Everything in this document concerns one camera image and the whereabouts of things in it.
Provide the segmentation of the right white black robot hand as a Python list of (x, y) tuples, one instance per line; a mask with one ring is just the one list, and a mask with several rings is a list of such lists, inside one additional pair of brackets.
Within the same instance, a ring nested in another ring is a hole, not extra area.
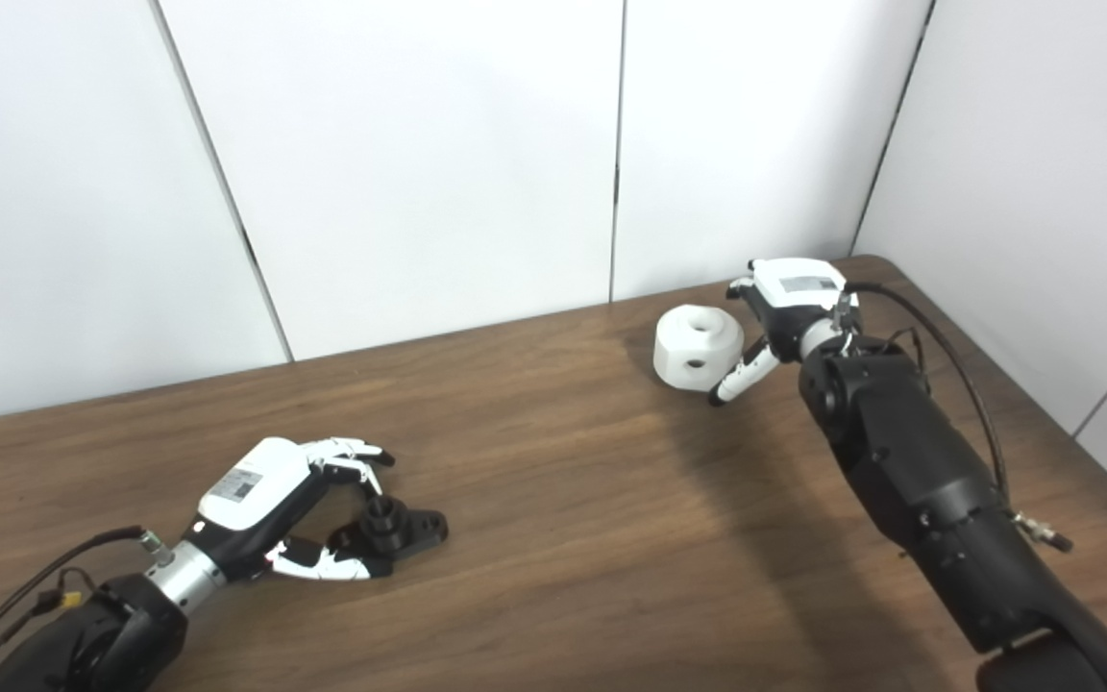
[(860, 303), (845, 287), (844, 273), (820, 259), (752, 259), (751, 273), (730, 282), (726, 298), (751, 307), (763, 334), (710, 389), (712, 407), (733, 402), (775, 368), (801, 362), (831, 338), (860, 334)]

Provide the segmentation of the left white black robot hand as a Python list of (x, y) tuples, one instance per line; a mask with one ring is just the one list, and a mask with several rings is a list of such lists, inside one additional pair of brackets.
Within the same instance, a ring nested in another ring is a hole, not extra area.
[(387, 559), (352, 555), (291, 531), (338, 483), (363, 490), (366, 500), (379, 498), (375, 467), (394, 463), (364, 438), (262, 438), (201, 496), (182, 539), (211, 560), (224, 582), (267, 571), (306, 580), (391, 577), (394, 564)]

